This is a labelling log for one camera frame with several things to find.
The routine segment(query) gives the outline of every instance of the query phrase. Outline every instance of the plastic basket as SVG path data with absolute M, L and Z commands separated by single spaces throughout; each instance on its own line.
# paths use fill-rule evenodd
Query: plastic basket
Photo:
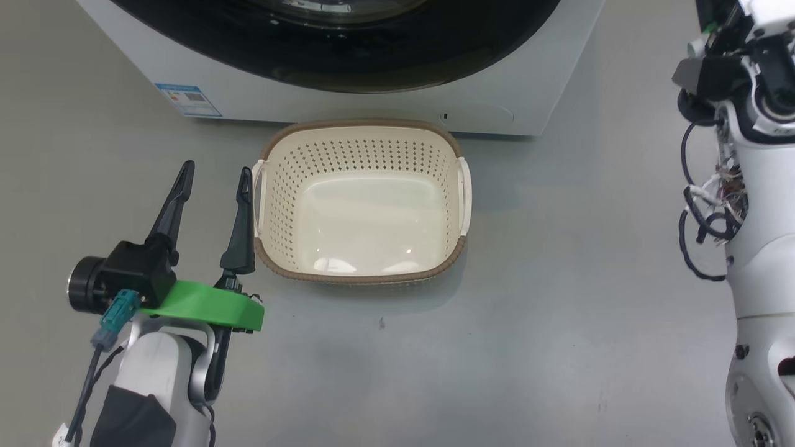
M 467 240 L 469 168 L 456 140 L 424 122 L 290 126 L 252 172 L 255 249 L 287 278 L 419 281 L 448 269 Z

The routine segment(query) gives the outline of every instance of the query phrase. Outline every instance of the energy label sticker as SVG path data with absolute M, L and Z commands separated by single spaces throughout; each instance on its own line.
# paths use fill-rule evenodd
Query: energy label sticker
M 195 85 L 155 84 L 155 86 L 182 115 L 221 118 L 218 109 Z

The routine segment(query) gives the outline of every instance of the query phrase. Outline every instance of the cable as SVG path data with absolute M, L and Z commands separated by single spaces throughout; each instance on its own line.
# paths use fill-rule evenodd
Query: cable
M 699 226 L 702 227 L 707 234 L 715 236 L 718 239 L 725 240 L 731 240 L 733 237 L 735 237 L 734 227 L 731 226 L 731 221 L 729 219 L 726 219 L 725 231 L 718 231 L 709 225 L 707 220 L 704 218 L 704 215 L 701 214 L 701 210 L 696 205 L 696 202 L 693 200 L 692 195 L 690 194 L 690 185 L 684 189 L 684 201 L 688 204 L 690 213 L 693 214 L 693 219 L 696 220 Z
M 726 215 L 720 212 L 714 212 L 711 215 L 707 216 L 707 225 L 712 226 L 712 223 L 718 219 L 726 219 Z M 707 239 L 707 230 L 705 227 L 698 228 L 698 236 L 696 237 L 696 242 L 700 245 L 703 244 L 704 241 Z
M 209 447 L 215 447 L 215 411 L 212 409 L 211 406 L 208 406 L 207 410 L 210 412 L 210 445 L 209 445 Z
M 681 250 L 682 255 L 684 256 L 684 263 L 687 264 L 690 271 L 692 271 L 698 278 L 705 279 L 707 281 L 713 282 L 723 282 L 726 280 L 726 275 L 709 275 L 705 274 L 701 270 L 698 270 L 696 264 L 693 264 L 693 261 L 690 259 L 690 254 L 688 254 L 688 244 L 687 241 L 684 240 L 684 225 L 688 219 L 688 211 L 684 210 L 682 214 L 679 216 L 679 250 Z
M 86 373 L 86 380 L 83 383 L 83 391 L 80 392 L 80 399 L 77 401 L 77 408 L 75 408 L 75 415 L 72 416 L 72 423 L 69 424 L 69 430 L 66 432 L 64 440 L 72 442 L 74 439 L 77 427 L 80 425 L 80 415 L 85 411 L 88 398 L 91 396 L 91 388 L 94 386 L 94 375 L 99 363 L 99 356 L 102 355 L 102 347 L 98 346 L 94 349 L 94 355 L 91 356 L 91 362 L 88 364 L 88 373 Z
M 111 363 L 113 363 L 113 359 L 115 359 L 116 356 L 118 356 L 119 354 L 122 353 L 122 351 L 124 351 L 124 347 L 126 345 L 127 345 L 126 341 L 120 344 L 118 348 L 116 348 L 113 352 L 111 352 L 110 355 L 105 359 L 105 361 L 102 362 L 102 365 L 99 367 L 96 374 L 94 374 L 94 382 L 91 384 L 92 387 L 99 381 L 99 377 L 102 375 L 102 372 L 105 371 L 105 369 L 109 367 Z
M 714 176 L 710 177 L 710 180 L 707 181 L 707 183 L 704 183 L 702 186 L 688 185 L 690 194 L 707 202 L 707 204 L 709 204 L 711 207 L 726 206 L 725 200 L 719 199 L 715 194 L 707 191 L 707 187 L 709 186 L 712 178 L 714 178 Z
M 97 368 L 96 373 L 91 380 L 91 385 L 89 386 L 88 391 L 86 391 L 85 404 L 83 404 L 83 407 L 79 410 L 77 428 L 75 429 L 74 447 L 80 447 L 80 441 L 83 440 L 83 420 L 86 418 L 86 404 L 88 404 L 88 401 L 91 399 L 91 394 L 94 392 L 94 385 L 96 385 L 96 383 L 99 381 L 103 371 L 105 371 L 107 367 L 113 363 L 113 360 L 116 358 L 116 356 L 124 351 L 128 341 L 129 339 L 120 344 L 110 355 L 108 355 L 102 365 Z
M 690 139 L 690 134 L 696 126 L 716 126 L 719 123 L 720 121 L 717 120 L 696 121 L 690 124 L 688 129 L 684 132 L 681 147 L 682 173 L 684 174 L 684 179 L 691 185 L 695 185 L 696 182 L 693 181 L 693 177 L 690 176 L 690 169 L 688 169 L 688 140 Z

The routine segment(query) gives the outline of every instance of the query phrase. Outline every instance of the green 3d-printed bracket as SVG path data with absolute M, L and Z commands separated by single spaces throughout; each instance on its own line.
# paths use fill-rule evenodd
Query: green 3d-printed bracket
M 265 319 L 265 307 L 246 295 L 189 281 L 177 281 L 159 308 L 138 312 L 251 331 Z

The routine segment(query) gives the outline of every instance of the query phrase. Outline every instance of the perforated basket wall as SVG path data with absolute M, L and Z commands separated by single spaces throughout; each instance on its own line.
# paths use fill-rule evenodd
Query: perforated basket wall
M 288 278 L 346 284 L 431 278 L 455 262 L 466 242 L 471 214 L 469 170 L 456 140 L 427 123 L 359 120 L 291 126 L 265 148 L 262 159 L 252 170 L 255 192 L 260 192 L 255 248 L 271 270 Z M 375 171 L 381 171 L 382 175 L 386 171 L 395 178 L 414 176 L 418 181 L 432 184 L 439 192 L 444 210 L 439 210 L 443 215 L 439 216 L 442 228 L 438 265 L 423 271 L 366 276 L 329 274 L 303 266 L 297 252 L 300 223 L 296 205 L 305 194 L 305 186 L 329 174 L 353 179 L 361 175 L 367 179 L 368 173 Z M 354 211 L 345 207 L 339 210 Z M 365 256 L 377 259 L 379 254 Z

